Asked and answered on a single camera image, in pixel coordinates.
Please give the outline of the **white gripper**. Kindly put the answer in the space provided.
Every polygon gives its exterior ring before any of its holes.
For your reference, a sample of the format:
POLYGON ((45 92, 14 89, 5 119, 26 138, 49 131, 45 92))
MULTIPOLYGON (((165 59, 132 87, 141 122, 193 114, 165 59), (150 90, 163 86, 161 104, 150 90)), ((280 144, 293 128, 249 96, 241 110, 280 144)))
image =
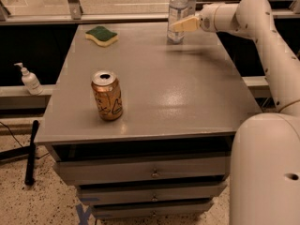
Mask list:
POLYGON ((188 16, 182 20, 174 22, 170 25, 172 32, 193 32, 201 27, 206 32, 218 32, 217 28, 217 11, 222 3, 207 4, 202 6, 197 16, 188 16))

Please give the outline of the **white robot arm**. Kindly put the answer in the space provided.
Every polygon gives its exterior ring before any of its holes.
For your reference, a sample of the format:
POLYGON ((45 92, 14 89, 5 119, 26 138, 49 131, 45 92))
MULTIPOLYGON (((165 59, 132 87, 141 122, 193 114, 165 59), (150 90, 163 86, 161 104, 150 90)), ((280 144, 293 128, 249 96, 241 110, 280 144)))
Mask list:
POLYGON ((171 24, 254 42, 276 110, 236 131, 230 171, 230 225, 300 225, 300 61, 276 29, 268 0, 205 5, 171 24))

